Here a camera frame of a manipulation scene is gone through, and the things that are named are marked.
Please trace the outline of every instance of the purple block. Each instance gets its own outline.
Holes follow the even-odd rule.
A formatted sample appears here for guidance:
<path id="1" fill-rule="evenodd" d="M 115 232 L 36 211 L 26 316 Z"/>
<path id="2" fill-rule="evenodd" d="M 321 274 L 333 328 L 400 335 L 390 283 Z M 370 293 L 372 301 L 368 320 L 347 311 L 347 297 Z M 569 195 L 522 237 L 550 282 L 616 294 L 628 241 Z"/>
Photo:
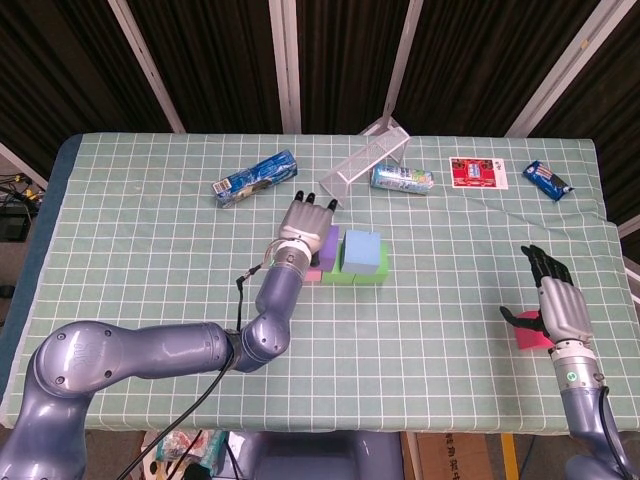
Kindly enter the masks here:
<path id="1" fill-rule="evenodd" d="M 331 225 L 329 229 L 329 235 L 327 235 L 327 241 L 318 252 L 320 258 L 320 264 L 317 268 L 323 272 L 330 272 L 333 270 L 333 264 L 336 261 L 336 254 L 338 253 L 338 240 L 340 238 L 340 227 L 337 225 Z"/>

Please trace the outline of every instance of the green block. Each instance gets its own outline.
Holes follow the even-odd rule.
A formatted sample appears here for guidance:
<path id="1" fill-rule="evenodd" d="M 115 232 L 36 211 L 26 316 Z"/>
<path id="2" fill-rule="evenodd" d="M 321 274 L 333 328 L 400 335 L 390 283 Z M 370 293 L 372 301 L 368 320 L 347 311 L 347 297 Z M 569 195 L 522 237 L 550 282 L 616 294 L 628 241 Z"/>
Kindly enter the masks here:
<path id="1" fill-rule="evenodd" d="M 322 272 L 322 283 L 353 285 L 354 273 L 346 273 L 340 271 L 340 257 L 342 256 L 342 242 L 338 243 L 336 251 L 336 261 L 333 263 L 333 269 L 330 272 Z"/>
<path id="2" fill-rule="evenodd" d="M 377 283 L 383 283 L 389 275 L 389 251 L 387 244 L 380 243 L 380 266 L 376 273 L 372 275 L 356 275 L 353 278 L 354 285 L 375 285 Z"/>

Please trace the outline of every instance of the cardboard box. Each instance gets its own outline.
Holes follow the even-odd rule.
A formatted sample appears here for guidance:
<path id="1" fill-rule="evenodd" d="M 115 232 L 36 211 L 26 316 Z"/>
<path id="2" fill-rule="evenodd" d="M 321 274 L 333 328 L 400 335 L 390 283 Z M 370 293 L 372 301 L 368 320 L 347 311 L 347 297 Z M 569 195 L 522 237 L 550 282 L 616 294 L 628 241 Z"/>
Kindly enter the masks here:
<path id="1" fill-rule="evenodd" d="M 485 436 L 475 433 L 418 433 L 422 480 L 493 480 Z M 402 435 L 405 479 L 413 474 L 407 435 Z"/>

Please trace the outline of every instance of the cube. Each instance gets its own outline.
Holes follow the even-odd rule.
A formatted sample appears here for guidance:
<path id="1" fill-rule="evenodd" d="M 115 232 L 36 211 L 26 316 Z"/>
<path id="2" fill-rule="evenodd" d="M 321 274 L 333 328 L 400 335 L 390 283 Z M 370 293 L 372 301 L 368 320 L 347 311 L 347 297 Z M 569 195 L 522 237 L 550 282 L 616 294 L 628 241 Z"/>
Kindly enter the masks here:
<path id="1" fill-rule="evenodd" d="M 322 245 L 322 248 L 318 252 L 320 263 L 318 267 L 323 272 L 330 272 L 333 270 L 333 264 L 336 261 L 338 253 L 338 243 L 340 242 L 340 227 L 337 225 L 331 225 L 329 228 L 329 234 L 327 240 Z"/>
<path id="2" fill-rule="evenodd" d="M 322 270 L 314 267 L 307 270 L 307 274 L 304 277 L 305 282 L 319 282 L 320 280 L 322 280 Z"/>
<path id="3" fill-rule="evenodd" d="M 380 244 L 380 266 L 376 273 L 371 275 L 357 274 L 353 278 L 354 285 L 375 285 L 383 283 L 389 275 L 389 252 L 386 243 Z"/>
<path id="4" fill-rule="evenodd" d="M 345 273 L 340 271 L 340 256 L 342 252 L 342 243 L 338 244 L 338 251 L 336 255 L 336 260 L 333 262 L 333 269 L 330 272 L 322 272 L 322 283 L 323 284 L 339 284 L 339 285 L 352 285 L 353 278 L 355 275 L 353 273 Z"/>
<path id="5" fill-rule="evenodd" d="M 340 270 L 358 275 L 373 275 L 380 266 L 380 234 L 347 230 L 342 242 Z"/>

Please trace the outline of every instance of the foam block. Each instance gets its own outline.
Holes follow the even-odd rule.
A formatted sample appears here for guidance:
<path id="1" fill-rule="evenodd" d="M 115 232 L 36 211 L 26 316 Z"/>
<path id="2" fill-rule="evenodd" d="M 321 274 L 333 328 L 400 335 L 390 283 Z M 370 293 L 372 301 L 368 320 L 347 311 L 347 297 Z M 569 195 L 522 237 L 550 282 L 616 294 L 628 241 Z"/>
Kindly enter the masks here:
<path id="1" fill-rule="evenodd" d="M 333 262 L 333 268 L 331 269 L 330 272 L 322 273 L 322 283 L 337 283 L 339 285 L 353 284 L 353 277 L 355 277 L 355 274 L 345 273 L 340 271 L 341 253 L 342 253 L 342 243 L 339 243 L 336 260 L 335 262 Z"/>
<path id="2" fill-rule="evenodd" d="M 344 234 L 340 270 L 373 275 L 380 266 L 380 234 L 347 230 Z"/>
<path id="3" fill-rule="evenodd" d="M 304 277 L 305 282 L 319 282 L 322 280 L 322 270 L 319 268 L 309 268 L 307 274 Z"/>
<path id="4" fill-rule="evenodd" d="M 356 274 L 353 278 L 354 285 L 375 285 L 383 283 L 389 275 L 389 254 L 387 244 L 380 243 L 380 266 L 372 275 Z"/>
<path id="5" fill-rule="evenodd" d="M 340 227 L 337 225 L 331 225 L 329 229 L 329 235 L 324 245 L 318 252 L 320 263 L 318 267 L 323 272 L 330 272 L 333 270 L 333 264 L 336 261 L 338 254 L 338 242 L 340 241 Z"/>
<path id="6" fill-rule="evenodd" d="M 519 318 L 537 318 L 537 311 L 523 312 L 518 315 Z M 520 350 L 527 350 L 530 348 L 551 348 L 553 342 L 544 336 L 542 332 L 534 332 L 527 328 L 513 327 L 516 333 L 516 341 L 518 342 L 518 348 Z"/>

